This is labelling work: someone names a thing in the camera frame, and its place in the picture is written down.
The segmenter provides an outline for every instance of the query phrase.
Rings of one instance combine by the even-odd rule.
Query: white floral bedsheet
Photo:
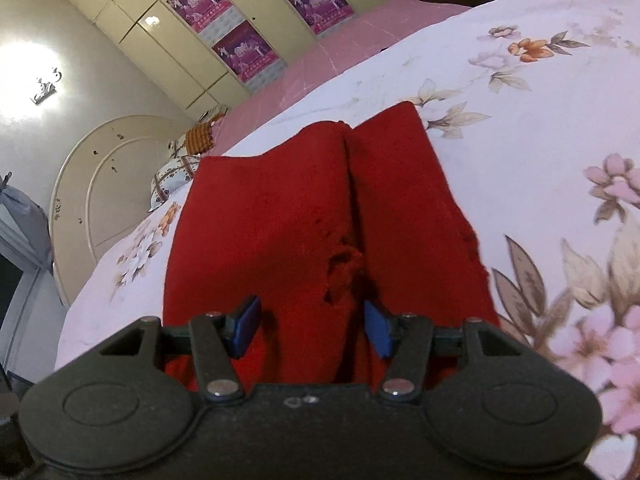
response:
[[[604,425],[588,465],[631,480],[640,474],[639,82],[640,0],[497,0],[351,68],[227,155],[414,102],[478,234],[503,329],[597,394]],[[59,364],[82,330],[92,330],[88,347],[161,315],[166,210],[100,262],[88,285],[100,300],[89,306],[97,295],[83,291],[71,308]]]

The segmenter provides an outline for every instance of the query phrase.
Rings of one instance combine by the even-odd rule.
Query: purple poster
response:
[[[353,16],[347,0],[289,0],[316,35]]]
[[[248,21],[217,42],[213,50],[243,83],[280,59]]]
[[[197,33],[232,7],[229,0],[168,0],[168,3]]]

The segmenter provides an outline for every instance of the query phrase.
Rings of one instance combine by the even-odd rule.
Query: headboard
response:
[[[54,186],[49,231],[54,275],[69,306],[100,258],[148,215],[150,182],[181,131],[157,116],[109,121],[71,151]]]

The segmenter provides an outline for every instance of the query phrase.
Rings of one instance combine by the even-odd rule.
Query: red cloth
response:
[[[377,384],[361,304],[437,324],[497,322],[478,258],[415,107],[357,128],[322,122],[251,158],[207,157],[184,205],[164,286],[164,323],[185,324],[244,297],[262,324],[234,362],[256,382]],[[185,383],[190,361],[167,372]]]

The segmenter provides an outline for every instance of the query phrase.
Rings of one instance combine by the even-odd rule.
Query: pink blanket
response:
[[[420,0],[391,0],[350,20],[289,66],[280,79],[218,121],[212,130],[216,145],[207,155],[222,155],[329,79],[414,32],[467,9]]]

